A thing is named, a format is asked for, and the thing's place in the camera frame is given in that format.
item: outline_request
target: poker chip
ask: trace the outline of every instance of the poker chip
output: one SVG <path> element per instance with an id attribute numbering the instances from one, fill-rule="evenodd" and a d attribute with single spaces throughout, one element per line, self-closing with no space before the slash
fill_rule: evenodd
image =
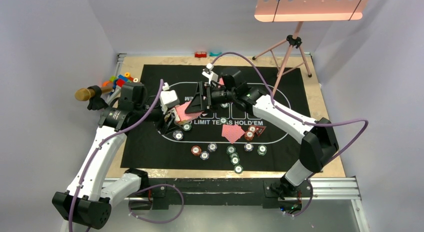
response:
<path id="1" fill-rule="evenodd" d="M 251 143 L 246 143 L 244 145 L 244 151 L 249 152 L 253 150 L 253 145 Z"/>
<path id="2" fill-rule="evenodd" d="M 199 146 L 193 146 L 193 147 L 191 148 L 191 153 L 192 153 L 193 155 L 195 155 L 195 156 L 199 156 L 201 151 L 202 151 L 202 150 L 200 149 L 200 147 L 199 147 Z"/>
<path id="3" fill-rule="evenodd" d="M 229 158 L 232 159 L 233 157 L 239 157 L 239 155 L 237 154 L 237 152 L 234 152 L 234 153 L 230 154 Z"/>
<path id="4" fill-rule="evenodd" d="M 235 172 L 236 174 L 241 174 L 241 173 L 243 173 L 243 166 L 241 166 L 241 165 L 236 165 L 236 166 L 234 166 L 234 172 Z"/>
<path id="5" fill-rule="evenodd" d="M 180 141 L 183 139 L 184 135 L 182 131 L 174 131 L 172 134 L 172 137 L 176 139 L 177 141 Z"/>
<path id="6" fill-rule="evenodd" d="M 217 148 L 218 148 L 218 146 L 216 145 L 216 143 L 210 143 L 210 144 L 207 146 L 207 150 L 208 150 L 209 152 L 214 152 L 214 151 L 216 151 L 216 150 L 217 150 Z"/>
<path id="7" fill-rule="evenodd" d="M 252 131 L 246 131 L 246 133 L 244 134 L 244 138 L 248 141 L 253 140 L 254 136 L 255 134 Z"/>
<path id="8" fill-rule="evenodd" d="M 200 154 L 200 158 L 202 159 L 202 160 L 207 160 L 207 159 L 209 159 L 209 153 L 207 152 L 207 151 L 203 151 L 201 154 Z"/>
<path id="9" fill-rule="evenodd" d="M 192 125 L 190 123 L 184 124 L 182 126 L 182 129 L 185 130 L 185 131 L 189 131 L 189 130 L 192 129 Z"/>
<path id="10" fill-rule="evenodd" d="M 248 131 L 252 131 L 254 133 L 256 131 L 256 126 L 249 126 Z"/>
<path id="11" fill-rule="evenodd" d="M 228 123 L 228 120 L 225 118 L 225 117 L 221 117 L 220 119 L 219 119 L 219 122 L 221 122 L 221 124 L 227 124 Z"/>
<path id="12" fill-rule="evenodd" d="M 264 156 L 267 153 L 267 147 L 265 145 L 258 146 L 257 153 L 261 156 Z"/>
<path id="13" fill-rule="evenodd" d="M 231 163 L 232 163 L 233 165 L 238 165 L 238 164 L 239 164 L 239 162 L 240 162 L 240 158 L 238 158 L 238 157 L 236 157 L 236 156 L 234 156 L 233 158 L 231 158 Z"/>
<path id="14" fill-rule="evenodd" d="M 231 155 L 232 153 L 235 153 L 235 152 L 236 152 L 236 148 L 234 146 L 228 146 L 226 148 L 226 153 L 229 154 L 229 155 Z"/>

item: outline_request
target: tripod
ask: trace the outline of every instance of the tripod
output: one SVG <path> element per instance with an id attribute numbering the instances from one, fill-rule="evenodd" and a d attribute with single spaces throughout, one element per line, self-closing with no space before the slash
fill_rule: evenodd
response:
<path id="1" fill-rule="evenodd" d="M 301 30 L 303 23 L 304 23 L 303 21 L 300 21 L 297 24 L 296 30 L 294 30 L 293 35 L 288 35 L 286 39 L 280 41 L 279 43 L 273 45 L 272 47 L 268 48 L 267 50 L 259 53 L 258 55 L 254 56 L 254 57 L 252 57 L 252 60 L 256 60 L 258 57 L 264 55 L 265 53 L 267 53 L 269 51 L 271 52 L 272 57 L 274 58 L 275 64 L 276 64 L 277 69 L 278 69 L 277 81 L 275 82 L 274 89 L 272 90 L 273 95 L 275 95 L 275 93 L 276 93 L 276 90 L 277 90 L 278 84 L 280 83 L 281 77 L 283 75 L 295 70 L 296 68 L 302 66 L 303 64 L 306 67 L 307 76 L 312 77 L 311 71 L 309 70 L 309 66 L 308 66 L 308 63 L 306 61 L 305 52 L 302 48 L 302 39 L 299 37 L 299 32 Z M 281 67 L 279 67 L 276 56 L 274 55 L 273 49 L 284 44 L 285 42 L 288 42 L 290 45 L 288 46 L 287 52 L 284 55 L 284 59 L 282 60 Z M 299 49 L 300 54 L 302 55 L 303 62 L 301 64 L 293 67 L 292 69 L 284 71 L 286 64 L 287 64 L 287 61 L 289 60 L 290 54 L 292 53 L 292 50 L 293 50 L 294 47 L 296 47 L 296 49 Z"/>

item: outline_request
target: red poker chip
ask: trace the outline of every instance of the red poker chip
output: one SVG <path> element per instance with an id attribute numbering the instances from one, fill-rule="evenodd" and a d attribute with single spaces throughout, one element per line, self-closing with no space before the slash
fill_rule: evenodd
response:
<path id="1" fill-rule="evenodd" d="M 191 148 L 191 153 L 195 156 L 199 156 L 202 153 L 202 150 L 200 149 L 199 146 L 193 146 Z"/>

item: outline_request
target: black felt mat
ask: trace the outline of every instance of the black felt mat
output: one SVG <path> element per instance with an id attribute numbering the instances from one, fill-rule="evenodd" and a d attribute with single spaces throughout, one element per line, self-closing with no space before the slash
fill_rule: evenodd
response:
<path id="1" fill-rule="evenodd" d="M 158 91 L 159 80 L 162 78 L 179 96 L 180 104 L 190 100 L 196 90 L 197 81 L 206 81 L 202 76 L 204 66 L 192 65 L 145 65 L 141 82 L 144 83 L 150 95 Z M 220 74 L 223 66 L 215 66 L 214 72 Z M 251 67 L 238 67 L 246 80 L 252 86 L 265 90 L 264 85 Z M 274 67 L 259 67 L 269 85 L 276 82 L 277 69 Z M 310 116 L 308 102 L 300 69 L 282 77 L 275 99 L 289 106 L 294 111 Z M 130 131 L 126 140 L 122 157 L 123 168 L 152 168 L 152 169 L 193 169 L 193 170 L 233 170 L 234 166 L 226 153 L 230 143 L 221 136 L 222 125 L 216 125 L 219 117 L 231 117 L 231 123 L 238 123 L 244 130 L 250 124 L 264 125 L 266 129 L 260 137 L 255 137 L 252 152 L 245 152 L 244 137 L 233 144 L 238 152 L 240 164 L 245 171 L 287 171 L 299 158 L 300 145 L 289 135 L 271 123 L 246 115 L 235 107 L 220 108 L 216 114 L 201 116 L 193 121 L 192 130 L 184 132 L 184 139 L 173 141 L 172 135 L 161 136 L 153 123 L 142 123 Z M 190 150 L 198 145 L 207 150 L 208 143 L 216 142 L 218 149 L 210 153 L 209 159 L 203 161 L 194 156 Z M 258 144 L 268 148 L 265 156 L 257 153 Z"/>

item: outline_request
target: wooden platform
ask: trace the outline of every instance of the wooden platform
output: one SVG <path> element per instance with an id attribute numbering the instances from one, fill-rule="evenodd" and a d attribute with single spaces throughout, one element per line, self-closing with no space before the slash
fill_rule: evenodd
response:
<path id="1" fill-rule="evenodd" d="M 282 61 L 282 57 L 277 57 L 279 62 Z M 143 66 L 145 64 L 162 64 L 162 65 L 206 65 L 210 63 L 213 58 L 194 58 L 194 57 L 140 57 L 140 56 L 127 56 L 124 58 L 121 67 L 121 74 L 125 72 L 131 73 L 132 77 L 140 78 Z M 272 57 L 260 57 L 256 61 L 253 61 L 256 66 L 269 66 L 275 67 L 275 63 Z M 290 57 L 287 63 L 287 67 L 294 67 L 302 62 L 301 57 Z M 320 85 L 318 83 L 315 69 L 312 63 L 312 59 L 308 56 L 307 62 L 310 66 L 312 78 L 307 76 L 307 72 L 304 66 L 301 66 L 303 83 L 305 86 L 305 92 L 307 95 L 307 102 L 309 104 L 310 114 L 315 119 L 321 119 L 321 117 L 328 118 L 327 109 L 322 98 Z M 240 57 L 224 56 L 220 58 L 215 65 L 226 65 L 226 66 L 249 66 L 249 64 Z M 121 159 L 124 153 L 123 144 L 106 175 L 107 178 L 120 178 L 127 168 L 121 168 Z M 210 170 L 167 170 L 167 169 L 143 169 L 147 171 L 149 177 L 152 178 L 279 178 L 284 172 L 259 172 L 259 171 L 244 171 L 238 175 L 234 171 L 210 171 Z M 315 177 L 345 177 L 345 171 L 343 170 L 342 162 L 339 158 L 333 160 L 330 164 L 324 167 L 322 173 L 318 173 Z"/>

